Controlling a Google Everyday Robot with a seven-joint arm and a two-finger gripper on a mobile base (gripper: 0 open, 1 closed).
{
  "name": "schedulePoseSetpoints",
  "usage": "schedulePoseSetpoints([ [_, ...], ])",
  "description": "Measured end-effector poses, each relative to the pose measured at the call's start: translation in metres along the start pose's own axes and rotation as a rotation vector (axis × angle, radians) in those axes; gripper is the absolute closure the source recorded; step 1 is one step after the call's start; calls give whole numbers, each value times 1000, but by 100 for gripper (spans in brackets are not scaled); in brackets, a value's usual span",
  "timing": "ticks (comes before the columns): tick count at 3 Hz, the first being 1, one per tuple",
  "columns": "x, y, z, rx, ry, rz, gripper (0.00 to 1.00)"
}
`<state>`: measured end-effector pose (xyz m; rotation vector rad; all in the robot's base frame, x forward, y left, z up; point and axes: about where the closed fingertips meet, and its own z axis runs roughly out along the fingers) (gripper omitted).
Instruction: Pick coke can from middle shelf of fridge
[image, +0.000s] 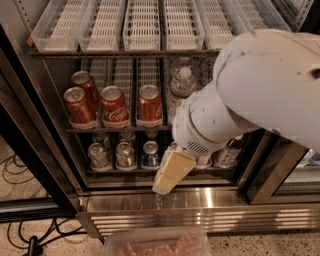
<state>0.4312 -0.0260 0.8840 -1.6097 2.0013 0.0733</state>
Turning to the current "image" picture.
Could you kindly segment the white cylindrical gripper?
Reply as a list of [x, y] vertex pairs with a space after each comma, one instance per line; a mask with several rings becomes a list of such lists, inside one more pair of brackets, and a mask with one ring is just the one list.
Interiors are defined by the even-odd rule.
[[227, 108], [211, 81], [177, 108], [172, 121], [173, 138], [187, 153], [173, 150], [167, 154], [152, 190], [161, 195], [170, 193], [196, 166], [193, 156], [212, 154], [231, 139], [257, 129], [258, 126]]

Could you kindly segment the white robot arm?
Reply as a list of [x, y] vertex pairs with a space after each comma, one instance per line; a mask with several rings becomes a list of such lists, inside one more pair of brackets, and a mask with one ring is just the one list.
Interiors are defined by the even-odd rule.
[[319, 35], [262, 29], [234, 38], [219, 53], [213, 80], [177, 108], [177, 147], [165, 151], [152, 190], [170, 193], [197, 157], [259, 128], [319, 152], [319, 71]]

